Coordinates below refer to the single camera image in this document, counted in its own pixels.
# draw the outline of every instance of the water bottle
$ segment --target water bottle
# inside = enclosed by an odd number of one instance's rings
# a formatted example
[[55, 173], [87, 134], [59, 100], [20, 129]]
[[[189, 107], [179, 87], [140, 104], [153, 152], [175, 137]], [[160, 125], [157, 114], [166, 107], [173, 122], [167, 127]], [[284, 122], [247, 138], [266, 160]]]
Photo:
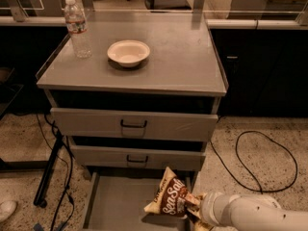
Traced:
[[91, 50], [86, 17], [75, 0], [65, 0], [65, 2], [64, 17], [75, 55], [78, 58], [88, 58]]

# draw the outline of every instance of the white bowl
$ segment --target white bowl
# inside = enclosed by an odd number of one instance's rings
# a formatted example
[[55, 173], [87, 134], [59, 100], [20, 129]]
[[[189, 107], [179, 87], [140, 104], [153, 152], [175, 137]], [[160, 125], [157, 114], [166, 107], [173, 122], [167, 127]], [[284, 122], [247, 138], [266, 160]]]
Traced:
[[108, 57], [124, 67], [133, 67], [146, 59], [150, 54], [150, 48], [143, 42], [124, 40], [112, 44], [108, 51]]

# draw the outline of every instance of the black handle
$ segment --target black handle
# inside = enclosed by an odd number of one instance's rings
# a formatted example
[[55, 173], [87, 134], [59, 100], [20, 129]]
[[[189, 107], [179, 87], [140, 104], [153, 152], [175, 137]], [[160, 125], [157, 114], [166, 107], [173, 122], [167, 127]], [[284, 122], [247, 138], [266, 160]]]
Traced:
[[121, 120], [121, 127], [126, 127], [126, 128], [145, 128], [147, 124], [147, 120], [144, 121], [143, 125], [128, 125], [124, 124], [124, 120]]
[[145, 164], [145, 163], [147, 163], [148, 156], [145, 157], [145, 160], [131, 160], [131, 159], [129, 159], [129, 155], [127, 155], [126, 160], [129, 163]]

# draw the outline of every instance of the white robotic arm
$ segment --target white robotic arm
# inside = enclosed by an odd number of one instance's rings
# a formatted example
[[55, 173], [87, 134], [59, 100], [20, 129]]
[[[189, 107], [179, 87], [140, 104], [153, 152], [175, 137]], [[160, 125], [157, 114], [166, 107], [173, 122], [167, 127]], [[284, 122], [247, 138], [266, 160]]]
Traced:
[[201, 202], [201, 219], [238, 231], [307, 231], [308, 212], [286, 211], [268, 195], [209, 192]]

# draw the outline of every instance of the terrazzo floor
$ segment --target terrazzo floor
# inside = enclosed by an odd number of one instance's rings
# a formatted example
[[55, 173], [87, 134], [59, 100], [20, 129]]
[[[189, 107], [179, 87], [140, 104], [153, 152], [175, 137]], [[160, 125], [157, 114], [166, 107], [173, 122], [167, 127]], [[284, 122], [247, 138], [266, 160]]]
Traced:
[[[298, 172], [295, 183], [282, 192], [269, 193], [282, 208], [308, 212], [308, 118], [266, 118], [225, 116], [219, 120], [212, 143], [225, 165], [245, 186], [259, 190], [253, 178], [241, 166], [236, 157], [235, 146], [242, 132], [264, 133], [288, 148], [296, 159]], [[0, 152], [6, 161], [47, 160], [54, 136], [43, 115], [15, 116], [6, 114], [0, 120]], [[264, 191], [283, 189], [295, 179], [295, 161], [285, 148], [270, 142], [258, 133], [243, 134], [238, 142], [238, 154], [259, 180]], [[222, 193], [254, 193], [240, 186], [223, 167], [213, 147], [208, 144], [206, 160], [198, 173], [193, 193], [215, 191]], [[67, 161], [64, 149], [59, 157]], [[49, 230], [64, 189], [67, 165], [58, 159], [46, 195], [46, 208], [33, 204], [42, 171], [27, 173], [0, 173], [0, 201], [13, 199], [18, 202], [15, 213], [0, 223], [2, 231], [35, 230], [38, 223]], [[79, 230], [81, 216], [88, 196], [90, 181], [84, 178], [84, 170], [74, 162], [73, 174], [68, 192], [74, 199], [74, 212], [65, 231]], [[55, 227], [66, 221], [72, 211], [68, 198], [64, 198], [56, 219]], [[215, 228], [216, 231], [235, 230]]]

